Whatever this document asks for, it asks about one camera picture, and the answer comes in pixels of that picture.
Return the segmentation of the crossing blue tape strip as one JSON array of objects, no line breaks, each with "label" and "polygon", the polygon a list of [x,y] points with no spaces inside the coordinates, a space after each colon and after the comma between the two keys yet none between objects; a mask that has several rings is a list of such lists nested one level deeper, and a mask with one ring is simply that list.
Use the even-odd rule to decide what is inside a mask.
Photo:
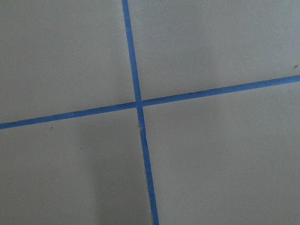
[{"label": "crossing blue tape strip", "polygon": [[138,126],[140,129],[140,139],[141,139],[142,154],[143,154],[145,175],[146,175],[146,181],[147,181],[148,197],[149,197],[149,201],[150,201],[150,211],[151,211],[151,215],[152,215],[153,224],[159,225],[155,189],[154,189],[151,163],[150,163],[149,147],[148,147],[148,143],[147,143],[145,120],[144,120],[144,114],[143,114],[143,103],[142,103],[138,69],[137,69],[137,63],[136,63],[136,57],[135,57],[135,47],[134,47],[133,33],[132,33],[132,27],[131,27],[129,4],[128,4],[127,0],[122,1],[122,8],[123,8],[124,21],[125,21],[128,53],[129,53],[129,60],[130,60],[133,87],[134,87],[135,105],[136,105],[136,111],[137,111],[137,117],[138,117]]}]

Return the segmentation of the long blue tape strip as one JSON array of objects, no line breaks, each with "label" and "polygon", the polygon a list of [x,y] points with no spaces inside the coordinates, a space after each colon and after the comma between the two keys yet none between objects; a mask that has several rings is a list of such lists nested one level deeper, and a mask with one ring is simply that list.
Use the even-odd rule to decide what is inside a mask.
[{"label": "long blue tape strip", "polygon": [[[178,94],[173,96],[146,99],[142,101],[142,105],[143,106],[159,105],[159,104],[194,99],[194,98],[203,98],[203,97],[221,95],[226,93],[278,86],[278,85],[289,84],[289,83],[297,83],[299,81],[300,81],[300,76],[295,75],[295,76],[289,76],[289,77],[283,77],[283,78],[277,78],[277,79],[271,79],[271,80],[265,80],[259,82],[251,82],[251,83],[239,84],[234,86],[221,87],[221,88],[210,89],[210,90],[202,90],[197,92]],[[87,110],[60,113],[60,114],[38,117],[33,119],[19,120],[15,122],[1,123],[0,128],[8,129],[8,128],[15,128],[15,127],[22,127],[22,126],[47,123],[47,122],[52,122],[57,120],[66,120],[66,119],[90,116],[90,115],[101,114],[101,113],[122,111],[122,110],[132,109],[135,107],[136,107],[135,102],[109,105],[109,106],[103,106],[103,107],[92,108]]]}]

